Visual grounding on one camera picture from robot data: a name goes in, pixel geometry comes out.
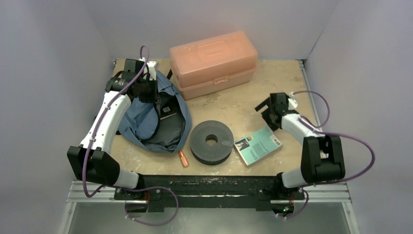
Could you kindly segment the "dark brown paperback book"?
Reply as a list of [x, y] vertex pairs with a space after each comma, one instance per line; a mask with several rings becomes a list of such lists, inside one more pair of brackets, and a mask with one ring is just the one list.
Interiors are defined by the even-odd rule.
[[160, 109], [160, 120], [164, 120], [175, 114], [177, 114], [176, 103], [174, 101], [169, 101]]

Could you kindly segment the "blue student backpack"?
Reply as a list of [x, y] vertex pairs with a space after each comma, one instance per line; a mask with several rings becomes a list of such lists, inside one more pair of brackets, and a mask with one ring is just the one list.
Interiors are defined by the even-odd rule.
[[[181, 150], [192, 128], [188, 106], [173, 83], [160, 71], [156, 72], [160, 103], [133, 101], [120, 95], [114, 103], [108, 103], [117, 91], [105, 94], [99, 115], [106, 114], [102, 121], [96, 119], [90, 132], [82, 140], [84, 147], [92, 150], [101, 148], [110, 153], [116, 132], [129, 142], [155, 153], [176, 153]], [[177, 114], [160, 120], [160, 109], [169, 101], [174, 101]]]

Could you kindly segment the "teal paperback book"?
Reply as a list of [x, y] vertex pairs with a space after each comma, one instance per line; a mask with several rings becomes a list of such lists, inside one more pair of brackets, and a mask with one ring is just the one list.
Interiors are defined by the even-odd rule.
[[234, 147], [246, 166], [254, 164], [282, 146], [283, 143], [269, 127], [261, 128], [234, 142]]

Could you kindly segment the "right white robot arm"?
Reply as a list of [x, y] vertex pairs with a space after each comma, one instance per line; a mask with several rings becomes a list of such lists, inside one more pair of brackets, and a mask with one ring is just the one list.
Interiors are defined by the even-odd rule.
[[282, 129], [302, 145], [300, 166], [277, 176], [279, 182], [274, 184], [273, 191], [279, 198], [286, 198], [293, 188], [345, 177], [340, 137], [311, 126], [297, 107], [296, 99], [287, 93], [271, 93], [255, 107], [272, 131]]

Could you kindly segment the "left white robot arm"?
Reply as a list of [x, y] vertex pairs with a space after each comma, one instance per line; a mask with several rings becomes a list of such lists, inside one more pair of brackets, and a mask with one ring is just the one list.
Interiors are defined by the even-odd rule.
[[78, 146], [67, 151], [77, 180], [126, 188], [132, 199], [144, 196], [145, 186], [138, 182], [138, 173], [122, 169], [110, 151], [121, 119], [134, 99], [150, 104], [160, 102], [157, 65], [146, 58], [126, 59], [124, 69], [109, 79], [92, 127]]

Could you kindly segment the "pink plastic storage box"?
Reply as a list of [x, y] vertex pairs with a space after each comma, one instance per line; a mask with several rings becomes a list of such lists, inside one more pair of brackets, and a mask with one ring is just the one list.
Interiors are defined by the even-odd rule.
[[170, 48], [170, 68], [185, 100], [252, 80], [258, 52], [243, 31]]

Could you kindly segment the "copper coloured marker pen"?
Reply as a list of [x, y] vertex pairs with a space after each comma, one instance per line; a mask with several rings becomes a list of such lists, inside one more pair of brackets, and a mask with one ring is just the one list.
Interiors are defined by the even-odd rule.
[[184, 152], [183, 152], [182, 150], [180, 150], [180, 151], [178, 152], [178, 156], [179, 156], [179, 158], [180, 158], [180, 161], [181, 161], [181, 163], [182, 163], [182, 166], [185, 167], [185, 168], [188, 167], [188, 166], [189, 166], [188, 159], [187, 159], [186, 155], [184, 154]]

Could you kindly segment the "black aluminium base frame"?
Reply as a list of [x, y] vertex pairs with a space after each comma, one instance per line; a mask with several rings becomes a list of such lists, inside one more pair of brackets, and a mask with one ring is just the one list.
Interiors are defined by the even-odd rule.
[[134, 212], [163, 212], [165, 208], [248, 208], [291, 214], [304, 203], [349, 202], [345, 183], [282, 189], [274, 176], [146, 175], [146, 192], [101, 188], [87, 198], [80, 181], [71, 185], [67, 202], [124, 203]]

